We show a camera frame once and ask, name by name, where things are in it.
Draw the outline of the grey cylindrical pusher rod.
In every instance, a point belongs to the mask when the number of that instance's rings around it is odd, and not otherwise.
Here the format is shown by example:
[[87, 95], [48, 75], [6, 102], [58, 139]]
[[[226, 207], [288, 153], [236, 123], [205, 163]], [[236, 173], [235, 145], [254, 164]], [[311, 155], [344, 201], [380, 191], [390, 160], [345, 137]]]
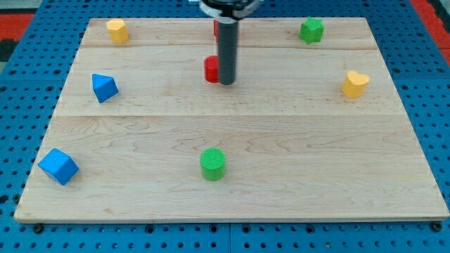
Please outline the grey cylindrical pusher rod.
[[218, 26], [218, 72], [219, 82], [231, 85], [236, 80], [238, 48], [238, 22], [219, 23]]

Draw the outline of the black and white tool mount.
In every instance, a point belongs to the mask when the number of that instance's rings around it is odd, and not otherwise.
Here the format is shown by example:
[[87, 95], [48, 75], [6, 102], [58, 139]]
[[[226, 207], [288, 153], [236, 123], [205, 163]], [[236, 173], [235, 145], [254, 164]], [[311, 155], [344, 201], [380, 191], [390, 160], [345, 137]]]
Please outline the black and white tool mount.
[[199, 7], [203, 13], [216, 19], [242, 20], [262, 4], [263, 0], [200, 0]]

